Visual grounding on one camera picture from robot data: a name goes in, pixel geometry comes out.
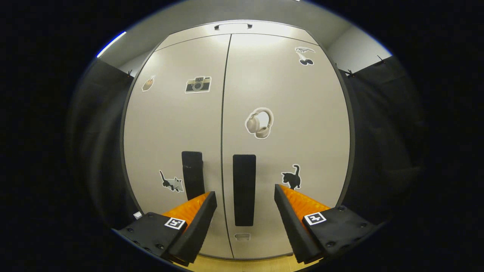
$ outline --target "white wall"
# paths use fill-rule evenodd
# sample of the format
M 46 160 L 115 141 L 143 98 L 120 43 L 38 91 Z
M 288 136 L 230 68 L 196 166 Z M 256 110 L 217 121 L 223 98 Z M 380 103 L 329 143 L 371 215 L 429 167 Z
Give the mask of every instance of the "white wall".
M 351 26 L 328 48 L 328 54 L 341 70 L 353 73 L 390 57 L 392 54 L 379 42 L 356 26 Z
M 128 73 L 129 70 L 133 70 L 131 72 L 131 76 L 135 77 L 136 74 L 139 72 L 139 69 L 141 69 L 141 65 L 143 64 L 146 57 L 148 57 L 148 55 L 150 53 L 151 53 L 151 51 L 145 52 L 145 53 L 135 57 L 134 59 L 128 61 L 127 63 L 121 65 L 120 67 L 118 67 L 118 69 L 120 69 L 121 71 L 123 71 L 125 73 Z

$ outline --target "cabinet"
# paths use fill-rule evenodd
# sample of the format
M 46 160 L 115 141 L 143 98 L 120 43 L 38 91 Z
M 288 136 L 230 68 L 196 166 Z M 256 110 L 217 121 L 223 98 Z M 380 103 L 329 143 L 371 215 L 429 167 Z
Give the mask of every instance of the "cabinet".
M 336 205 L 345 181 L 349 122 L 336 72 L 301 29 L 287 31 L 286 36 L 280 32 L 205 37 L 199 36 L 208 35 L 207 26 L 198 29 L 169 36 L 163 42 L 169 45 L 158 47 L 133 86 L 123 139 L 133 194 L 143 212 L 163 213 L 184 203 L 185 192 L 164 187 L 158 170 L 166 179 L 184 180 L 182 152 L 199 151 L 205 190 L 215 191 L 217 197 L 200 253 L 242 259 L 289 254 L 292 249 L 273 199 L 281 173 L 293 172 L 298 164 L 299 192 L 330 207 Z M 291 37 L 294 33 L 301 39 Z M 311 51 L 301 57 L 297 47 Z M 302 58 L 310 61 L 303 65 Z M 152 87 L 143 91 L 152 76 Z M 211 77 L 210 91 L 186 93 L 187 80 L 197 76 Z M 249 114 L 259 107 L 273 114 L 265 139 L 245 127 Z M 235 224 L 234 155 L 256 160 L 251 226 Z

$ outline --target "sticker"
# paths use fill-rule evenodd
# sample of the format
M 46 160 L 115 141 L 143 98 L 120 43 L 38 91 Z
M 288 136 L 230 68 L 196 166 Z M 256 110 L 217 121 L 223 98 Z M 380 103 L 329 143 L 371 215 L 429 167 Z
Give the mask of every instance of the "sticker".
M 307 48 L 307 47 L 302 47 L 302 46 L 296 47 L 296 54 L 298 54 L 299 55 L 299 58 L 300 58 L 299 59 L 299 63 L 302 64 L 302 65 L 304 65 L 304 66 L 306 66 L 308 64 L 309 65 L 313 65 L 314 64 L 314 62 L 312 60 L 307 59 L 305 56 L 303 56 L 302 53 L 306 53 L 307 51 L 310 51 L 310 52 L 315 53 L 314 50 L 312 50 L 310 48 Z
M 185 220 L 170 217 L 168 222 L 165 223 L 165 226 L 174 228 L 174 229 L 180 229 L 182 228 L 184 223 L 185 223 Z
M 151 76 L 150 79 L 146 80 L 145 84 L 141 88 L 142 91 L 147 91 L 147 90 L 149 90 L 153 86 L 154 77 L 155 76 Z
M 161 179 L 163 180 L 163 187 L 170 189 L 172 192 L 178 192 L 178 193 L 183 192 L 182 180 L 177 179 L 177 177 L 175 177 L 172 180 L 167 180 L 163 176 L 163 172 L 161 170 L 160 170 L 160 175 L 161 175 Z
M 316 225 L 326 221 L 326 218 L 320 212 L 305 215 L 304 218 L 309 225 Z
M 267 126 L 260 126 L 260 119 L 257 115 L 261 112 L 267 113 L 267 116 L 269 117 Z M 247 129 L 247 132 L 253 134 L 255 138 L 260 140 L 269 137 L 273 124 L 274 115 L 272 114 L 272 111 L 266 107 L 256 108 L 245 120 L 245 128 Z
M 197 76 L 186 82 L 185 93 L 210 92 L 211 76 Z
M 296 172 L 282 172 L 282 183 L 288 184 L 292 190 L 301 189 L 301 177 L 299 176 L 299 165 L 292 165 Z

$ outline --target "ceiling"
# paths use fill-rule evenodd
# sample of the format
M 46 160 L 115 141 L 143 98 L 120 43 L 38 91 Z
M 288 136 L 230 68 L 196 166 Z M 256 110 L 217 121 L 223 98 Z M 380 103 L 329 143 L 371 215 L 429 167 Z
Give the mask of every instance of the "ceiling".
M 172 33 L 201 24 L 234 19 L 273 21 L 301 27 L 325 48 L 351 26 L 345 19 L 304 1 L 186 0 L 155 12 L 125 30 L 127 33 L 101 58 L 120 67 L 151 51 Z

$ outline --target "cabinet handle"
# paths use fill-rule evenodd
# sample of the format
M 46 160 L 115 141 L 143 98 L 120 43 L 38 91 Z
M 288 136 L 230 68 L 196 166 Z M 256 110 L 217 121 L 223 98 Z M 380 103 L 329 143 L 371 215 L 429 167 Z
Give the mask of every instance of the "cabinet handle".
M 232 165 L 235 226 L 251 227 L 256 202 L 256 156 L 233 155 Z
M 202 152 L 182 151 L 181 158 L 186 197 L 191 200 L 205 193 Z
M 222 25 L 233 25 L 233 24 L 244 24 L 244 25 L 247 25 L 247 29 L 251 29 L 252 28 L 252 25 L 251 24 L 247 24 L 247 23 L 226 23 L 226 24 L 216 25 L 214 28 L 215 28 L 215 30 L 220 30 L 220 26 L 222 26 Z

